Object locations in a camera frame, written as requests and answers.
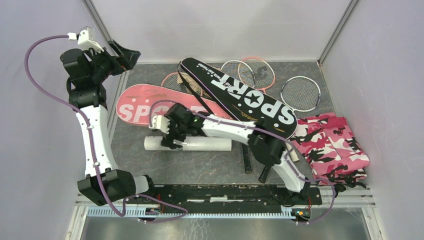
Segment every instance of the gray mat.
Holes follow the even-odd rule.
[[[221,63],[211,64],[220,67]],[[306,76],[315,80],[321,88],[321,101],[310,112],[295,112],[298,118],[333,111],[323,76],[316,62],[269,62],[276,76],[275,84],[266,93],[280,99],[283,84],[294,76]],[[162,80],[175,72],[177,64],[140,64],[128,75],[126,87],[136,84],[160,86]],[[244,173],[242,147],[238,142],[232,144],[231,151],[145,151],[144,138],[159,136],[147,127],[129,125],[118,120],[112,140],[112,151],[119,168],[134,176],[149,175],[155,184],[260,184],[258,177],[263,165],[252,154],[252,173]],[[312,178],[308,163],[301,160],[295,163],[308,178]],[[266,184],[283,184],[271,170]]]

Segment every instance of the silver racket frame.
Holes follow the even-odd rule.
[[[272,80],[272,83],[270,84],[270,85],[268,85],[268,86],[266,86],[266,87],[263,87],[263,88],[255,88],[255,87],[253,87],[254,89],[256,89],[256,90],[258,90],[258,91],[261,91],[261,92],[263,92],[263,93],[265,93],[265,94],[267,94],[267,89],[269,89],[270,87],[272,87],[275,83],[276,83],[276,73],[274,72],[274,69],[271,67],[271,65],[269,65],[268,64],[268,62],[267,61],[265,61],[265,60],[263,60],[262,58],[260,58],[260,57],[258,57],[258,56],[248,56],[248,57],[245,57],[245,58],[243,58],[241,61],[243,62],[243,63],[245,63],[247,66],[249,66],[249,64],[248,63],[246,63],[245,61],[248,61],[248,60],[256,60],[256,61],[258,61],[258,62],[263,62],[263,63],[265,63],[267,66],[268,66],[268,68],[271,70],[271,72],[272,72],[272,75],[273,75],[273,80]],[[255,81],[255,83],[256,83],[256,78],[255,78],[255,73],[253,72],[253,77],[254,77],[254,81]]]
[[[255,88],[255,74],[254,74],[253,70],[251,69],[251,67],[247,63],[245,63],[244,61],[240,61],[240,60],[229,60],[229,61],[224,62],[224,64],[221,66],[221,69],[220,69],[221,72],[223,72],[223,67],[226,64],[228,64],[229,62],[237,62],[237,63],[240,63],[240,64],[244,64],[244,65],[246,65],[246,67],[248,67],[248,69],[251,71],[252,76],[253,76],[253,86],[249,86],[247,83],[244,83],[242,81],[242,77],[240,76],[240,64],[238,65],[238,68],[237,68],[237,74],[238,74],[238,79],[237,80],[239,80],[243,84],[246,84],[247,86],[249,86],[249,87],[251,87],[251,88],[254,89]]]
[[[288,83],[288,82],[290,82],[291,80],[296,79],[296,78],[303,78],[303,79],[307,79],[307,80],[309,80],[309,81],[313,82],[313,83],[315,84],[316,88],[318,89],[318,101],[316,102],[316,104],[315,104],[315,106],[314,106],[313,108],[308,109],[308,110],[299,110],[299,109],[295,109],[295,108],[291,107],[290,105],[288,105],[288,104],[287,104],[287,102],[286,102],[286,101],[284,101],[284,98],[283,98],[283,89],[284,89],[284,87],[287,85],[287,83]],[[316,108],[317,108],[317,106],[318,106],[318,104],[320,104],[320,100],[321,100],[321,89],[320,89],[320,86],[318,86],[317,82],[316,82],[316,81],[314,81],[314,80],[312,80],[312,79],[310,79],[309,77],[306,77],[306,76],[294,76],[294,77],[290,78],[289,80],[287,80],[287,81],[284,83],[284,85],[282,86],[281,90],[279,91],[279,97],[281,98],[282,102],[283,102],[283,103],[284,103],[287,107],[289,107],[289,108],[290,108],[293,112],[294,112],[294,111],[297,111],[297,112],[301,112],[301,113],[306,113],[306,112],[310,112],[310,111],[312,111],[312,110],[316,109]]]

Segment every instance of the lavender wall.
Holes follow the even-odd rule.
[[[317,60],[349,0],[93,0],[139,62]]]
[[[41,38],[94,23],[80,0],[3,1],[0,23],[0,239],[63,239],[76,182],[84,177],[81,129],[72,110],[30,83],[24,55]],[[63,99],[68,98],[68,75],[59,57],[77,47],[74,41],[52,40],[36,48],[29,60],[34,78]],[[109,97],[116,80],[105,84]]]
[[[424,235],[424,1],[360,1],[323,64],[332,102],[369,155],[387,239]]]

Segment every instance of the folded clothing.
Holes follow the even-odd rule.
[[[358,179],[367,176],[364,168],[370,160],[346,118],[334,112],[298,119],[290,140],[308,161],[314,178],[356,186]]]

